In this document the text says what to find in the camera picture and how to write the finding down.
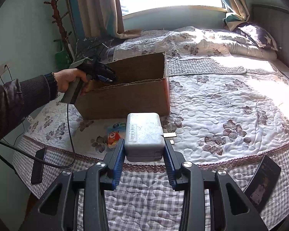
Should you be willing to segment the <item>left forearm dark sleeve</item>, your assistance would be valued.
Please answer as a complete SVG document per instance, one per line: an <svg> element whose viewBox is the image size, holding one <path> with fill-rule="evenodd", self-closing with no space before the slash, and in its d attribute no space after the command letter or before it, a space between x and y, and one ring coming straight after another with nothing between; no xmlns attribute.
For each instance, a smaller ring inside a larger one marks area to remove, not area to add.
<svg viewBox="0 0 289 231"><path fill-rule="evenodd" d="M0 85L0 139L33 111L54 100L58 84L53 73Z"/></svg>

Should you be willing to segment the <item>person left hand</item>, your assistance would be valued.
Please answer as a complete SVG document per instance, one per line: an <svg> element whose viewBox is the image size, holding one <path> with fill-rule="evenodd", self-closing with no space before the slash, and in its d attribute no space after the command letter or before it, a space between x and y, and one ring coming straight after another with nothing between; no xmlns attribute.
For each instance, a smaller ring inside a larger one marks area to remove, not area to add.
<svg viewBox="0 0 289 231"><path fill-rule="evenodd" d="M58 92L65 93L69 88L69 83L75 81L76 78L80 78L84 82L81 95L84 95L87 92L89 82L86 73L77 68L61 70L54 73L54 77L57 81Z"/></svg>

